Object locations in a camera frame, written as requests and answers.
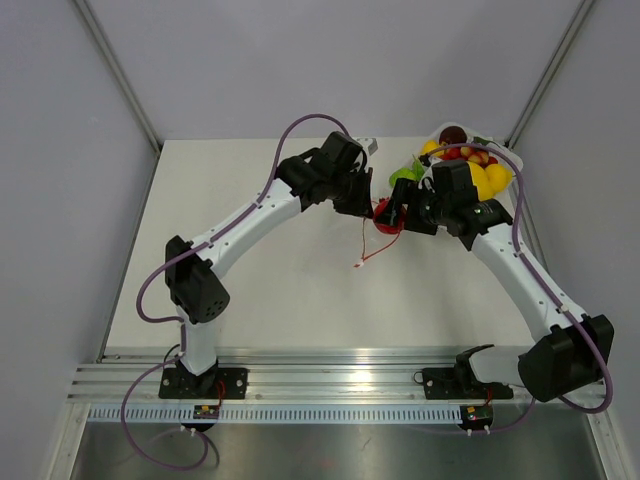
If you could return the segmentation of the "red apple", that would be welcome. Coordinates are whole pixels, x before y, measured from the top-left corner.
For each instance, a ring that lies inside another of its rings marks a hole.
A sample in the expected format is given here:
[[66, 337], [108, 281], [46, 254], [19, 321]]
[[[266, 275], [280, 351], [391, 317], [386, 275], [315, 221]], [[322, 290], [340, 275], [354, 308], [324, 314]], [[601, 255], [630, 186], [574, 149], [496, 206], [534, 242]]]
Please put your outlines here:
[[373, 223], [375, 228], [386, 235], [397, 235], [404, 229], [406, 209], [401, 206], [398, 211], [389, 204], [390, 197], [382, 198], [374, 208]]

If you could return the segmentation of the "clear zip bag orange zipper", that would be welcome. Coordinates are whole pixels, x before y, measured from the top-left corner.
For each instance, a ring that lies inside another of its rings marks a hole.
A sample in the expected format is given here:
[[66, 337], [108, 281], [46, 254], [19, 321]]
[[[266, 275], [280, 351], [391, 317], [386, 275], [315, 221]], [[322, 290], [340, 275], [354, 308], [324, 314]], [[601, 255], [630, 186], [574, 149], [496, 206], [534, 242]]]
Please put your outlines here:
[[389, 226], [378, 221], [378, 217], [389, 203], [389, 200], [389, 197], [381, 197], [378, 200], [374, 200], [373, 217], [363, 220], [361, 229], [362, 249], [359, 260], [353, 265], [354, 268], [362, 267], [368, 260], [389, 249], [399, 239], [403, 230], [403, 219], [400, 219], [395, 226]]

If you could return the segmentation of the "green cabbage-like vegetable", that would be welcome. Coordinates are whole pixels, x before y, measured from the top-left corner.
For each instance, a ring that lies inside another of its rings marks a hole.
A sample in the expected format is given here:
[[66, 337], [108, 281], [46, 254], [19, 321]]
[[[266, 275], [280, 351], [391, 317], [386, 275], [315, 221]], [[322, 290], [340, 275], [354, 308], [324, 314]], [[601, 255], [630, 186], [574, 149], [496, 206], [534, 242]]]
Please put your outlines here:
[[400, 168], [398, 170], [396, 170], [394, 173], [392, 173], [389, 177], [389, 185], [391, 188], [394, 188], [397, 181], [400, 179], [406, 179], [409, 181], [416, 181], [417, 177], [415, 175], [415, 172], [412, 169], [409, 169], [407, 167], [403, 167]]

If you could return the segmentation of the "yellow mango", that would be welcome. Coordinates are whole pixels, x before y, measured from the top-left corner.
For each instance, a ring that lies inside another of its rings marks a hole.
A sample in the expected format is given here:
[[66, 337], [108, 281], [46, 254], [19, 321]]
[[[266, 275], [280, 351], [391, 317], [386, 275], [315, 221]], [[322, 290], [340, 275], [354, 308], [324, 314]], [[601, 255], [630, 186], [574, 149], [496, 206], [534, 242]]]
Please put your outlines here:
[[494, 197], [495, 191], [492, 188], [487, 173], [484, 168], [474, 162], [467, 162], [471, 173], [472, 184], [477, 190], [479, 201], [487, 201]]

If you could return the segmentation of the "green grape bunch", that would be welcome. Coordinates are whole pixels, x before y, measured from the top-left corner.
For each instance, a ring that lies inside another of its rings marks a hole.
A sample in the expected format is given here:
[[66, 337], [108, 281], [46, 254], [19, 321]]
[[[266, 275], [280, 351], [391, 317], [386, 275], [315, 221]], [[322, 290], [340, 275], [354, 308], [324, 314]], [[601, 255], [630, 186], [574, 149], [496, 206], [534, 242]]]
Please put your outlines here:
[[430, 157], [428, 155], [413, 157], [411, 170], [415, 176], [416, 181], [420, 181], [423, 179], [430, 165], [431, 165], [431, 162], [430, 162]]

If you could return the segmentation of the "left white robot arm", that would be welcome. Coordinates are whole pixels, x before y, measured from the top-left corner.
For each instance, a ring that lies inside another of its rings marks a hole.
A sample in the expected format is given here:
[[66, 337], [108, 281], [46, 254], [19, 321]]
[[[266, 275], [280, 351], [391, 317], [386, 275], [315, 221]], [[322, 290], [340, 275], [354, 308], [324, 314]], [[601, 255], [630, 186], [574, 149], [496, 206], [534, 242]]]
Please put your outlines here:
[[176, 236], [167, 243], [171, 265], [165, 283], [181, 322], [181, 351], [163, 376], [161, 397], [224, 395], [214, 326], [230, 303], [223, 277], [264, 236], [313, 205], [329, 201], [339, 214], [372, 217], [367, 160], [361, 143], [333, 132], [321, 146], [280, 161], [257, 197], [208, 234], [190, 241]]

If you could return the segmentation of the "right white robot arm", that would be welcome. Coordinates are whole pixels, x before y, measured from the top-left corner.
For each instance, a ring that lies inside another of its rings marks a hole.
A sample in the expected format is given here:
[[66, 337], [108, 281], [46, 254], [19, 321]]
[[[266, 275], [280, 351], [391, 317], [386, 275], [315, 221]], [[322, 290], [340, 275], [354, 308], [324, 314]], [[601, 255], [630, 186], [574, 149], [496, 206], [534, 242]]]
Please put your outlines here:
[[376, 221], [426, 235], [445, 229], [492, 272], [533, 339], [527, 349], [483, 345], [462, 352], [454, 367], [456, 389], [476, 396], [488, 384], [511, 384], [548, 402], [602, 381], [599, 408], [605, 410], [613, 398], [607, 366], [612, 323], [604, 315], [588, 315], [553, 281], [520, 241], [519, 216], [496, 199], [479, 198], [466, 162], [441, 162], [431, 173], [424, 181], [397, 179]]

